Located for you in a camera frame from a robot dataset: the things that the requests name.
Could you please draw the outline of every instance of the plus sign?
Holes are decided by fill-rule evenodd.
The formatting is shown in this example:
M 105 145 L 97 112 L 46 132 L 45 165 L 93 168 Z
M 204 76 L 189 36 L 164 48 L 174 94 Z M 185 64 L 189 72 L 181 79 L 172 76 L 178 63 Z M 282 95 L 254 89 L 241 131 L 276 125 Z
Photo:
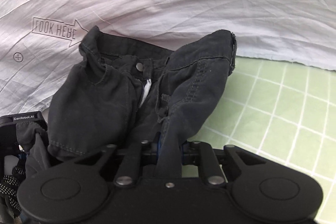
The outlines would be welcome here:
M 19 52 L 14 53 L 13 58 L 16 62 L 22 62 L 23 61 L 23 56 Z

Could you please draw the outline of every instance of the dark gray pants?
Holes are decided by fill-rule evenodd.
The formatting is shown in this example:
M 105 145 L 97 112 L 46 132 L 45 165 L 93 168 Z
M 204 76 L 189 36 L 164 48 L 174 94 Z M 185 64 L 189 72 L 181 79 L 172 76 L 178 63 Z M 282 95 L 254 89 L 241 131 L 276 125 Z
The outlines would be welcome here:
M 59 160 L 106 144 L 152 141 L 161 132 L 157 176 L 181 175 L 180 145 L 216 107 L 235 65 L 236 40 L 219 30 L 175 52 L 93 27 L 83 61 L 53 96 L 48 152 Z M 139 108 L 144 87 L 147 98 Z

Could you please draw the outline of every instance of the belt loop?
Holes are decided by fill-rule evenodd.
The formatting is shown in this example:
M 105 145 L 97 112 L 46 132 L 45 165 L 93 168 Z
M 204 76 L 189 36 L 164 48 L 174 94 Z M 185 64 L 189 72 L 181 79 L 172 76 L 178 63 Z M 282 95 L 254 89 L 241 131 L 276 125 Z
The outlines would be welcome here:
M 232 38 L 232 56 L 231 56 L 231 64 L 230 64 L 230 70 L 229 70 L 229 75 L 233 72 L 236 66 L 236 52 L 237 52 L 237 40 L 236 36 L 234 33 L 231 33 L 231 38 Z

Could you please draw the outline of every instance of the zipper teeth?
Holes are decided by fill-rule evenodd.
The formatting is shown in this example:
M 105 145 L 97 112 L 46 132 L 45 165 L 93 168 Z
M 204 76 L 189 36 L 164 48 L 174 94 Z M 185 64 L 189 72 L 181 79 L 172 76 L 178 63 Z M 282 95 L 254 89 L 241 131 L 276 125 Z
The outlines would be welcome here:
M 142 92 L 141 92 L 140 100 L 139 100 L 139 103 L 138 103 L 138 107 L 137 107 L 137 109 L 136 109 L 137 111 L 139 110 L 140 105 L 141 105 L 141 103 L 142 103 L 144 93 L 145 93 L 145 86 L 142 85 Z

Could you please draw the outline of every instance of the black device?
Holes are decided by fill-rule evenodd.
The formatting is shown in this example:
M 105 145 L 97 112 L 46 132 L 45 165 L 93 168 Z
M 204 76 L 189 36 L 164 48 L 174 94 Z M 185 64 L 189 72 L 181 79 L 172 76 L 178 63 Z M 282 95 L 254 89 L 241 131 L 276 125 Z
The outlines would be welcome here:
M 23 120 L 0 117 L 1 140 Z M 316 223 L 323 193 L 308 175 L 237 146 L 193 141 L 181 146 L 181 163 L 196 165 L 199 177 L 157 178 L 159 138 L 106 145 L 38 172 L 18 189 L 22 211 L 50 224 Z

